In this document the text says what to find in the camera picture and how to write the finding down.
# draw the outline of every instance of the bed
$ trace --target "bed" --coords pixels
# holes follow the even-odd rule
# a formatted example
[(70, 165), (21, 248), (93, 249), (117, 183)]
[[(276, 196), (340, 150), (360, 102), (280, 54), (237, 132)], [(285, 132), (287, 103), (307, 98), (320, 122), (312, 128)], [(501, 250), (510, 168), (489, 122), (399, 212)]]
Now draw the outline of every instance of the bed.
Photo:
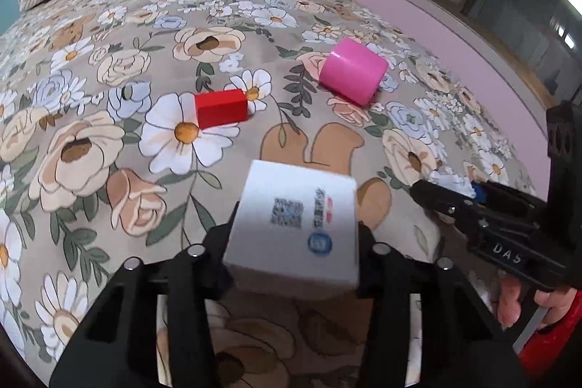
[[(317, 82), (345, 37), (389, 63), (368, 108)], [(495, 269), (465, 255), (454, 228), (408, 191), (433, 173), (534, 193), (527, 171), (473, 93), (365, 8), (50, 0), (2, 45), (0, 322), (44, 383), (123, 261), (167, 259), (226, 222), (253, 159), (353, 176), (358, 217), (377, 240), (418, 260), (453, 257), (495, 305)], [(193, 96), (232, 88), (245, 92), (249, 119), (200, 130)], [(163, 308), (158, 372), (170, 384)], [(420, 301), (411, 308), (409, 382), (420, 370)], [(371, 310), (353, 294), (302, 302), (234, 291), (207, 310), (224, 386), (353, 386)]]

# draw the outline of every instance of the small cardboard box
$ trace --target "small cardboard box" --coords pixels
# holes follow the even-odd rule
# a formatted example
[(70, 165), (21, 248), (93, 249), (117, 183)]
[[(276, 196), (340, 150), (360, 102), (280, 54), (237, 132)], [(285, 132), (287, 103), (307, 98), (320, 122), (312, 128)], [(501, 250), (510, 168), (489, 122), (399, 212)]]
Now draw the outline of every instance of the small cardboard box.
[(255, 160), (223, 262), (244, 290), (304, 300), (358, 284), (356, 181)]

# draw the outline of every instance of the screw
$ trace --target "screw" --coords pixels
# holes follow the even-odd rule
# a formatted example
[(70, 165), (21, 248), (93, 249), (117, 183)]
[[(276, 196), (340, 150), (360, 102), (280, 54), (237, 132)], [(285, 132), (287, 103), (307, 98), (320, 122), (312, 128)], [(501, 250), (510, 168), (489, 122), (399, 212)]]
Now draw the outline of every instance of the screw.
[(141, 260), (136, 256), (131, 256), (123, 262), (123, 268), (126, 270), (135, 270), (141, 265)]
[(201, 244), (194, 244), (191, 245), (190, 247), (188, 247), (188, 250), (186, 250), (186, 253), (188, 253), (188, 255), (193, 256), (193, 257), (199, 257), (202, 256), (205, 253), (206, 249), (204, 248), (203, 245)]
[(453, 260), (446, 256), (439, 258), (436, 264), (443, 270), (450, 270), (453, 268)]
[(372, 247), (372, 251), (376, 254), (376, 255), (387, 255), (390, 253), (390, 245), (385, 244), (384, 242), (378, 242), (377, 244), (374, 244), (374, 246)]

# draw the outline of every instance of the red rectangular box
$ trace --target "red rectangular box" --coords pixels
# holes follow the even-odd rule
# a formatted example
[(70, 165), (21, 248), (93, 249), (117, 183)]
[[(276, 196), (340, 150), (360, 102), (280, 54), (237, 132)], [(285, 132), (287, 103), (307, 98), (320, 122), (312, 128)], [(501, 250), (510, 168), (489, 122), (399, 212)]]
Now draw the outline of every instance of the red rectangular box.
[(247, 119), (247, 97), (241, 89), (196, 94), (194, 104), (201, 129)]

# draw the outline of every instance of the blue circular logo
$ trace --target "blue circular logo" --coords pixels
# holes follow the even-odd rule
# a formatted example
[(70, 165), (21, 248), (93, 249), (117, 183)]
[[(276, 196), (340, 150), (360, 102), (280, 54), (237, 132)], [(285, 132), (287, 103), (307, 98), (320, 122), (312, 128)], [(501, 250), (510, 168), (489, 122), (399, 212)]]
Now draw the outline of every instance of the blue circular logo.
[(309, 247), (309, 250), (316, 255), (327, 255), (331, 252), (333, 243), (328, 234), (313, 232), (307, 240), (307, 246)]

